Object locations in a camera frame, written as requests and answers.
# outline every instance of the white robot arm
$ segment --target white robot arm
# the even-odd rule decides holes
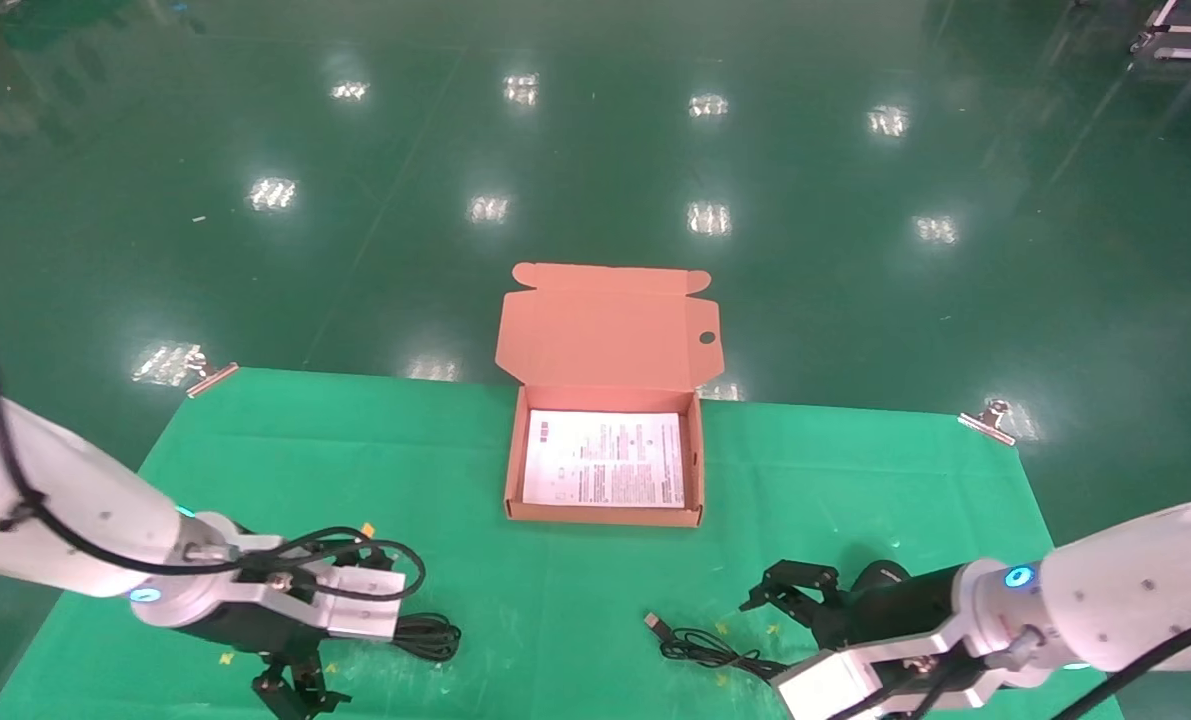
[[[425,575],[409,547],[351,528],[285,541],[214,512],[192,514],[69,430],[4,397],[0,407],[15,461],[46,511],[120,559],[99,561],[46,527],[24,503],[0,445],[0,575],[96,597],[124,594],[143,622],[260,653],[269,666],[252,689],[281,720],[306,720],[349,701],[324,684],[324,639],[394,639],[413,652],[395,638],[400,600]],[[418,571],[413,583],[404,587],[380,547],[409,556]],[[453,657],[459,630],[448,624],[443,632]],[[286,666],[293,683],[283,678]]]
[[[1186,639],[1191,502],[1031,564],[983,559],[911,578],[883,561],[850,591],[837,578],[833,568],[778,562],[742,606],[772,603],[818,639],[822,652],[771,680],[794,720],[978,707],[999,687],[1037,687],[1060,666],[1124,670],[1170,638]],[[959,670],[943,674],[948,666]],[[1191,646],[1152,669],[1191,670]]]

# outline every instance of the screw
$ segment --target screw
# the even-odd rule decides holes
[[[266,577],[267,587],[270,587],[273,591],[288,591],[293,587],[293,574],[292,572],[272,572]]]
[[[933,671],[934,666],[937,666],[937,660],[927,655],[921,655],[918,657],[908,657],[902,660],[903,666],[909,666],[909,669],[915,670],[919,675],[928,675]]]

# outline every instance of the green cloth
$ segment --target green cloth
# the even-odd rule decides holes
[[[699,530],[516,522],[501,507],[515,388],[243,369],[183,402],[142,477],[194,511],[295,536],[375,525],[430,569],[406,612],[462,626],[441,665],[385,644],[322,646],[353,716],[782,720],[736,670],[663,660],[642,622],[723,634],[774,660],[806,630],[737,605],[774,561],[824,562],[852,582],[892,557],[923,572],[1050,547],[1017,455],[943,415],[706,402]],[[0,697],[0,720],[266,719],[257,657],[148,628],[127,602],[68,594]],[[1100,675],[1060,671],[1004,691],[974,720],[1033,719]],[[1093,716],[1120,716],[1106,703]]]

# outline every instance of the box lid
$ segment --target box lid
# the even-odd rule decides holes
[[[692,392],[724,370],[703,270],[519,263],[534,290],[501,305],[498,365],[531,386]]]

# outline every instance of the cardboard box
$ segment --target cardboard box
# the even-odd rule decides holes
[[[688,298],[701,270],[520,263],[501,305],[498,365],[523,383],[516,401],[505,509],[515,520],[694,528],[705,505],[696,387],[724,370],[719,306]],[[685,506],[570,507],[523,502],[531,411],[678,413]]]

